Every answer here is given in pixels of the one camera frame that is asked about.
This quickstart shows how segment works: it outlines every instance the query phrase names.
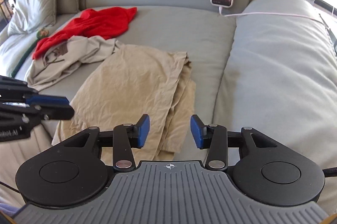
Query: wrinkled fabric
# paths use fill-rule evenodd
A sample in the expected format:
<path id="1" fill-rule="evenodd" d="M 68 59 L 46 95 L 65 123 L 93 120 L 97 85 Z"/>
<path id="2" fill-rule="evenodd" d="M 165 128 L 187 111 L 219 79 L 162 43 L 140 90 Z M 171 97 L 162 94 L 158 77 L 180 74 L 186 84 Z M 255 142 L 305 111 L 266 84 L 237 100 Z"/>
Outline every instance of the wrinkled fabric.
<path id="1" fill-rule="evenodd" d="M 25 80 L 28 86 L 41 91 L 71 75 L 82 63 L 105 60 L 121 46 L 114 38 L 73 36 L 51 47 L 42 58 L 33 60 Z"/>
<path id="2" fill-rule="evenodd" d="M 52 144 L 90 126 L 107 131 L 123 123 L 136 124 L 148 114 L 150 132 L 144 147 L 133 149 L 135 162 L 170 161 L 181 150 L 194 112 L 195 83 L 190 75 L 186 52 L 124 45 L 78 90 L 71 101 L 75 115 L 58 123 Z M 103 148 L 101 159 L 112 165 L 112 148 Z"/>
<path id="3" fill-rule="evenodd" d="M 1 161 L 0 181 L 17 189 L 15 175 L 19 167 L 28 159 L 51 147 L 50 137 L 42 125 L 36 126 L 31 131 L 31 137 L 14 141 L 0 143 Z M 20 208 L 25 205 L 22 196 L 13 190 L 0 185 L 0 203 Z"/>
<path id="4" fill-rule="evenodd" d="M 125 9 L 111 7 L 100 11 L 94 9 L 84 10 L 80 17 L 72 19 L 63 29 L 54 35 L 41 39 L 36 46 L 32 58 L 38 59 L 51 47 L 58 45 L 72 36 L 92 37 L 100 35 L 104 39 L 115 38 L 129 28 L 137 13 L 137 8 Z"/>
<path id="5" fill-rule="evenodd" d="M 4 203 L 0 203 L 0 211 L 8 215 L 9 217 L 14 216 L 19 209 L 20 208 L 13 207 L 13 206 L 10 206 Z"/>

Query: gray ribbed base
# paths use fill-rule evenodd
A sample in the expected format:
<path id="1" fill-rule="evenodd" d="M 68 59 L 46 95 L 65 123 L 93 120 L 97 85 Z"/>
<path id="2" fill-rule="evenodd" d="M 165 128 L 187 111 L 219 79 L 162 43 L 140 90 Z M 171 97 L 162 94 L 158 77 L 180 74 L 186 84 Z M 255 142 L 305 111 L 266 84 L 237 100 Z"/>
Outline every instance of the gray ribbed base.
<path id="1" fill-rule="evenodd" d="M 319 223 L 328 215 L 314 202 L 292 208 L 260 204 L 241 192 L 223 172 L 205 170 L 198 161 L 143 162 L 115 176 L 97 199 L 71 209 L 28 204 L 18 224 L 89 223 Z"/>

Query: red cloth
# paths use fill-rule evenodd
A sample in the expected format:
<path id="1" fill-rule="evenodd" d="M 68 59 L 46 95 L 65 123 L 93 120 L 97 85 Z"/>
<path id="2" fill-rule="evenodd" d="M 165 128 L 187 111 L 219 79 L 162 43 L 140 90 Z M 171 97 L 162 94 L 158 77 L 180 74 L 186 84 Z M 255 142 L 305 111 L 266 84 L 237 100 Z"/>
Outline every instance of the red cloth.
<path id="1" fill-rule="evenodd" d="M 129 22 L 132 21 L 137 8 L 125 9 L 122 7 L 112 7 L 95 11 L 87 9 L 80 17 L 71 20 L 62 30 L 56 32 L 51 37 L 41 39 L 33 53 L 33 59 L 43 56 L 50 47 L 55 46 L 72 36 L 102 36 L 104 39 L 114 38 L 123 34 Z"/>

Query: gray bed sheet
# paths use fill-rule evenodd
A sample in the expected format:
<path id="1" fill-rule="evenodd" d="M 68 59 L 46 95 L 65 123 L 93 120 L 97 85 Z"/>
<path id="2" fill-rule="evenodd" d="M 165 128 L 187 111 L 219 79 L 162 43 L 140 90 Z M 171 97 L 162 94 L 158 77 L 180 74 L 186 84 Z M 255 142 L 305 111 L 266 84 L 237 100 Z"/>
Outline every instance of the gray bed sheet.
<path id="1" fill-rule="evenodd" d="M 151 46 L 171 52 L 187 51 L 193 66 L 192 79 L 197 85 L 195 113 L 209 124 L 212 123 L 215 99 L 230 54 L 235 26 L 235 18 L 225 18 L 211 11 L 142 6 L 138 8 L 129 30 L 117 39 L 125 44 Z M 41 93 L 63 95 L 71 100 L 99 65 L 100 62 L 82 65 L 71 76 Z M 56 124 L 56 121 L 44 124 L 51 136 Z M 192 134 L 188 132 L 182 152 L 176 155 L 176 159 L 204 160 L 206 153 L 196 148 Z"/>
<path id="2" fill-rule="evenodd" d="M 254 0 L 244 12 L 254 11 L 320 19 L 304 0 Z M 275 15 L 237 19 L 215 123 L 233 131 L 254 127 L 330 168 L 337 166 L 336 102 L 337 60 L 322 24 Z M 336 178 L 326 179 L 318 203 L 328 213 L 337 208 Z"/>
<path id="3" fill-rule="evenodd" d="M 49 30 L 49 34 L 53 34 L 61 25 L 66 21 L 71 19 L 74 15 L 66 14 L 60 15 L 56 18 L 56 23 L 52 26 L 45 27 Z M 20 34 L 20 35 L 7 35 L 6 26 L 0 34 L 0 74 L 9 76 L 14 70 L 19 60 L 22 58 L 27 49 L 36 41 L 36 33 L 34 31 L 30 34 Z M 27 71 L 29 65 L 32 62 L 31 55 L 26 59 L 23 67 L 19 70 L 16 75 L 17 79 L 23 79 L 25 72 Z"/>

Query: white cable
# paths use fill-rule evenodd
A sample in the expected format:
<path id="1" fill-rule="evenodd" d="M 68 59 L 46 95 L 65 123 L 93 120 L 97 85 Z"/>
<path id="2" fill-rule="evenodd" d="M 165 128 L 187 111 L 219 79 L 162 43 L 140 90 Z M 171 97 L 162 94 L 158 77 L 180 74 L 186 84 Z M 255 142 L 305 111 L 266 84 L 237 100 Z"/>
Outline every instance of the white cable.
<path id="1" fill-rule="evenodd" d="M 250 13 L 239 13 L 239 14 L 228 14 L 228 15 L 223 15 L 222 14 L 222 6 L 219 6 L 219 13 L 220 15 L 224 17 L 229 17 L 229 16 L 246 16 L 246 15 L 277 15 L 277 16 L 294 16 L 294 17 L 302 17 L 305 19 L 309 19 L 312 21 L 319 22 L 324 25 L 323 21 L 320 21 L 318 19 L 315 19 L 310 16 L 305 16 L 305 15 L 298 15 L 298 14 L 288 14 L 288 13 L 274 13 L 274 12 L 250 12 Z"/>

